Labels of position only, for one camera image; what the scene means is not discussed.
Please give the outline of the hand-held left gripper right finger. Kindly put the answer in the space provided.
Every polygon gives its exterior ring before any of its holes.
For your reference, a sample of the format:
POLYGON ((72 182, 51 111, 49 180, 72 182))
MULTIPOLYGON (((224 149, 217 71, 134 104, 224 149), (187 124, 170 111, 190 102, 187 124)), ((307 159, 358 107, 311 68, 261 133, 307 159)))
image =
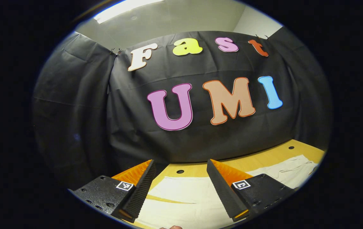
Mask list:
POLYGON ((233 222, 253 219, 295 193, 267 174, 252 176, 213 159, 207 162, 207 173, 233 222))

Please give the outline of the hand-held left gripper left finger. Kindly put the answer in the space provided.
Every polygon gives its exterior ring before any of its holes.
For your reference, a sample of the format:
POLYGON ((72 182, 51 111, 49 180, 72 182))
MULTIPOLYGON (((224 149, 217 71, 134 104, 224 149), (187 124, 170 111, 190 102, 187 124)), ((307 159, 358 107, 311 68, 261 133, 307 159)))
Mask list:
POLYGON ((107 215, 134 223, 155 176, 155 161, 148 160, 113 177, 101 175, 86 185, 69 191, 107 215))

